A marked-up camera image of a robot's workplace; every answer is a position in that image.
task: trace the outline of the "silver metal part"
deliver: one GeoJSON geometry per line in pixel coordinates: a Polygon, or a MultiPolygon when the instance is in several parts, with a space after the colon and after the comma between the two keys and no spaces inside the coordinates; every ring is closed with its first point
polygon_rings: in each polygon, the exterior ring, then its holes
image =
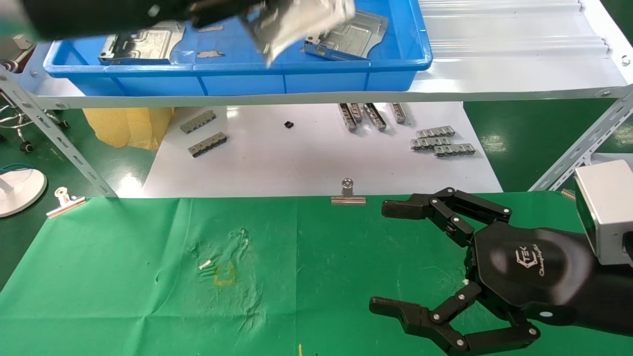
{"type": "Polygon", "coordinates": [[[446,137],[432,137],[428,139],[412,139],[411,149],[420,151],[421,149],[429,149],[435,146],[450,145],[451,141],[446,137]]]}
{"type": "Polygon", "coordinates": [[[455,130],[450,126],[434,127],[432,129],[424,129],[416,131],[415,135],[421,139],[428,137],[452,137],[455,136],[455,130]]]}
{"type": "Polygon", "coordinates": [[[396,118],[396,124],[404,124],[406,121],[406,113],[400,103],[391,103],[391,110],[394,112],[396,118]]]}
{"type": "Polygon", "coordinates": [[[602,265],[633,265],[623,235],[633,231],[633,172],[624,160],[576,169],[576,208],[602,265]]]}
{"type": "Polygon", "coordinates": [[[79,198],[76,196],[69,196],[68,188],[66,187],[57,188],[55,191],[55,198],[60,201],[60,205],[58,208],[46,213],[46,216],[48,216],[49,219],[60,216],[61,214],[73,210],[86,202],[85,197],[83,196],[79,198]]]}
{"type": "Polygon", "coordinates": [[[200,127],[210,123],[216,117],[217,115],[215,115],[213,110],[205,111],[204,113],[192,118],[188,122],[180,125],[180,130],[188,135],[191,132],[198,130],[200,127]]]}
{"type": "Polygon", "coordinates": [[[270,65],[305,34],[320,33],[354,17],[353,0],[275,0],[238,17],[270,65]]]}
{"type": "Polygon", "coordinates": [[[202,155],[203,153],[209,151],[210,149],[213,149],[227,142],[228,139],[229,137],[227,135],[223,134],[222,132],[219,132],[207,138],[206,140],[200,142],[199,144],[191,146],[189,148],[189,153],[191,153],[193,157],[198,157],[199,155],[202,155]]]}
{"type": "Polygon", "coordinates": [[[352,114],[351,109],[348,104],[339,104],[339,111],[343,116],[343,122],[345,122],[345,127],[348,128],[350,132],[356,131],[358,125],[356,124],[356,120],[354,120],[354,115],[352,114]]]}
{"type": "Polygon", "coordinates": [[[352,116],[356,123],[363,121],[363,109],[361,108],[359,103],[349,103],[349,109],[351,110],[352,116]]]}
{"type": "Polygon", "coordinates": [[[364,196],[354,196],[354,181],[350,178],[345,178],[341,182],[343,188],[341,190],[341,196],[331,197],[332,205],[365,205],[367,198],[364,196]]]}
{"type": "Polygon", "coordinates": [[[373,103],[365,103],[363,107],[365,109],[365,112],[367,113],[367,116],[369,117],[369,121],[371,121],[372,124],[376,126],[376,129],[381,132],[385,131],[385,129],[387,128],[387,123],[382,118],[382,115],[380,114],[378,109],[376,109],[376,106],[374,106],[373,103]]]}
{"type": "Polygon", "coordinates": [[[369,51],[382,42],[389,19],[357,11],[350,21],[326,32],[309,32],[305,52],[330,60],[366,60],[369,51]]]}
{"type": "Polygon", "coordinates": [[[104,65],[170,64],[172,50],[184,33],[184,22],[163,21],[137,32],[111,34],[98,58],[104,65]]]}
{"type": "Polygon", "coordinates": [[[477,151],[470,143],[433,147],[436,157],[474,155],[477,151]]]}

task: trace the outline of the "metal bracket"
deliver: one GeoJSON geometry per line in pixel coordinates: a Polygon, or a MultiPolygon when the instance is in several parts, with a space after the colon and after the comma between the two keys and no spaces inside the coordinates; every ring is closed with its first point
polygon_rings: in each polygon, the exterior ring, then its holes
{"type": "Polygon", "coordinates": [[[69,212],[70,210],[73,210],[74,208],[77,208],[85,203],[84,196],[81,196],[79,198],[76,196],[69,196],[68,188],[66,187],[57,188],[57,190],[55,191],[55,198],[60,201],[60,206],[57,209],[46,213],[46,216],[48,216],[49,219],[60,216],[61,214],[69,212]]]}
{"type": "Polygon", "coordinates": [[[62,133],[59,127],[42,111],[31,96],[24,91],[13,79],[11,74],[0,67],[0,90],[6,93],[31,121],[48,137],[49,140],[79,169],[84,177],[92,183],[103,195],[116,198],[115,191],[108,183],[90,166],[88,161],[79,152],[75,145],[62,133]]]}
{"type": "Polygon", "coordinates": [[[555,191],[573,175],[576,168],[591,161],[606,139],[633,112],[633,92],[617,100],[588,128],[576,142],[539,178],[529,191],[555,191]]]}
{"type": "Polygon", "coordinates": [[[354,181],[350,178],[343,179],[343,189],[341,196],[333,196],[331,198],[332,205],[365,205],[367,198],[364,196],[354,196],[354,181]]]}

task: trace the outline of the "metal sheet part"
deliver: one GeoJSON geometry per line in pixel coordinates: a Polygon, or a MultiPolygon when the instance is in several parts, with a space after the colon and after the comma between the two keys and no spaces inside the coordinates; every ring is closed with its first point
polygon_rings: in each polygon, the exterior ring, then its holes
{"type": "Polygon", "coordinates": [[[389,19],[364,11],[326,32],[306,36],[305,52],[331,60],[366,60],[369,51],[382,42],[389,19]]]}
{"type": "Polygon", "coordinates": [[[404,108],[400,103],[391,103],[391,110],[394,112],[394,117],[396,118],[397,124],[404,124],[406,121],[406,113],[404,112],[404,108]]]}
{"type": "Polygon", "coordinates": [[[222,132],[219,132],[207,138],[206,140],[200,142],[199,144],[191,146],[189,148],[189,153],[193,157],[198,157],[199,155],[202,155],[203,153],[209,151],[210,149],[215,148],[227,142],[228,139],[229,137],[227,135],[223,134],[222,132]]]}
{"type": "Polygon", "coordinates": [[[238,17],[270,65],[306,34],[327,31],[355,12],[353,0],[269,0],[238,17]]]}
{"type": "Polygon", "coordinates": [[[180,125],[180,130],[186,133],[187,135],[195,130],[198,130],[200,127],[210,123],[217,116],[213,112],[213,110],[207,110],[204,113],[192,118],[188,122],[180,125]]]}
{"type": "Polygon", "coordinates": [[[354,117],[354,120],[356,120],[356,123],[363,121],[363,109],[361,109],[360,104],[349,103],[348,106],[352,112],[352,116],[354,117]]]}
{"type": "Polygon", "coordinates": [[[474,155],[477,151],[470,143],[450,144],[448,146],[435,146],[433,148],[436,157],[474,155]]]}
{"type": "Polygon", "coordinates": [[[184,33],[184,22],[164,21],[138,32],[111,34],[98,58],[103,65],[170,64],[184,33]]]}
{"type": "Polygon", "coordinates": [[[358,125],[356,124],[356,121],[354,120],[354,116],[349,106],[347,104],[341,103],[339,104],[339,111],[341,112],[341,115],[343,116],[345,127],[347,127],[350,132],[356,131],[356,129],[358,128],[358,125]]]}
{"type": "Polygon", "coordinates": [[[442,126],[416,131],[415,135],[421,139],[428,137],[452,137],[455,136],[455,130],[450,126],[442,126]]]}
{"type": "Polygon", "coordinates": [[[430,137],[427,139],[412,139],[411,149],[414,151],[420,151],[421,149],[429,149],[435,146],[447,146],[451,141],[446,137],[430,137]]]}
{"type": "Polygon", "coordinates": [[[372,124],[376,126],[376,129],[381,132],[385,131],[385,129],[387,128],[387,123],[382,118],[382,115],[380,114],[378,109],[376,109],[376,106],[374,106],[373,103],[365,103],[363,107],[365,109],[365,112],[367,113],[367,116],[369,117],[369,121],[371,121],[372,124]]]}

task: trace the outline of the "metal rail component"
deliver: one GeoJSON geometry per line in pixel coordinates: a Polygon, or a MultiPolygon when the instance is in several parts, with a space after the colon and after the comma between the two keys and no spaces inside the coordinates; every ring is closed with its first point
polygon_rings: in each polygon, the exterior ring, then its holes
{"type": "Polygon", "coordinates": [[[60,128],[37,106],[37,103],[32,99],[31,95],[25,92],[24,89],[13,80],[13,77],[4,67],[0,68],[0,90],[5,92],[6,95],[12,99],[12,103],[24,112],[26,116],[32,119],[35,126],[57,146],[61,153],[79,169],[79,172],[81,172],[98,191],[107,197],[116,198],[115,191],[94,168],[90,166],[88,161],[64,133],[62,133],[60,128]]]}
{"type": "Polygon", "coordinates": [[[356,131],[356,129],[358,128],[358,125],[356,124],[356,121],[354,120],[354,115],[352,114],[352,111],[349,108],[349,105],[344,104],[344,103],[339,104],[339,111],[341,112],[341,115],[343,116],[343,122],[345,123],[345,127],[347,127],[350,132],[356,131]]]}
{"type": "Polygon", "coordinates": [[[189,153],[191,153],[193,157],[198,157],[199,155],[202,155],[203,153],[209,151],[210,149],[216,148],[217,146],[227,142],[228,139],[229,139],[228,135],[225,135],[222,132],[219,132],[207,138],[206,140],[200,142],[199,144],[195,144],[194,146],[191,146],[189,148],[189,153]]]}
{"type": "Polygon", "coordinates": [[[367,113],[367,116],[369,117],[369,121],[371,121],[372,124],[376,126],[376,129],[381,132],[385,131],[385,129],[387,128],[387,123],[382,118],[382,115],[380,114],[378,109],[376,109],[376,106],[373,103],[365,103],[363,107],[365,109],[365,112],[367,113]]]}
{"type": "Polygon", "coordinates": [[[421,139],[428,137],[452,137],[455,136],[455,130],[450,126],[433,127],[432,129],[424,129],[416,131],[415,135],[421,139]]]}
{"type": "Polygon", "coordinates": [[[352,117],[356,120],[356,123],[363,121],[363,109],[359,103],[349,103],[349,109],[352,112],[352,117]]]}
{"type": "Polygon", "coordinates": [[[192,118],[188,122],[180,125],[180,130],[188,135],[191,132],[198,130],[200,127],[210,123],[216,117],[217,115],[215,115],[213,110],[205,111],[204,113],[192,118]]]}
{"type": "Polygon", "coordinates": [[[406,121],[406,113],[404,112],[404,108],[400,103],[391,103],[391,110],[394,113],[394,117],[396,118],[396,124],[404,124],[406,121]]]}
{"type": "Polygon", "coordinates": [[[450,144],[433,147],[436,157],[474,155],[477,151],[470,143],[450,144]]]}
{"type": "Polygon", "coordinates": [[[431,137],[428,139],[412,139],[411,149],[413,151],[420,151],[422,149],[429,149],[435,146],[449,145],[451,141],[446,137],[431,137]]]}
{"type": "Polygon", "coordinates": [[[332,205],[365,205],[367,198],[364,196],[354,196],[354,181],[350,178],[345,178],[341,182],[343,189],[341,190],[341,196],[331,197],[332,205]]]}
{"type": "Polygon", "coordinates": [[[576,168],[591,164],[594,153],[633,113],[633,92],[617,100],[576,142],[539,178],[529,191],[556,191],[576,168]]]}

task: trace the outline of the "robotic hand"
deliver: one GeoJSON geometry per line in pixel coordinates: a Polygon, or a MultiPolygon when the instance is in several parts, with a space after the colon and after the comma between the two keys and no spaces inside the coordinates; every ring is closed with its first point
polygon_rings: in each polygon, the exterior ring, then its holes
{"type": "Polygon", "coordinates": [[[541,335],[529,319],[633,336],[633,269],[601,265],[585,234],[509,225],[511,210],[446,188],[387,200],[382,215],[429,219],[467,248],[469,283],[431,310],[418,304],[373,297],[374,314],[397,318],[404,332],[432,340],[448,355],[482,355],[531,345],[541,335]],[[475,232],[457,214],[487,224],[475,232]],[[450,322],[474,302],[510,327],[462,335],[450,322]]]}
{"type": "Polygon", "coordinates": [[[203,27],[247,11],[261,0],[0,0],[0,18],[22,18],[45,40],[135,31],[164,20],[203,27]]]}

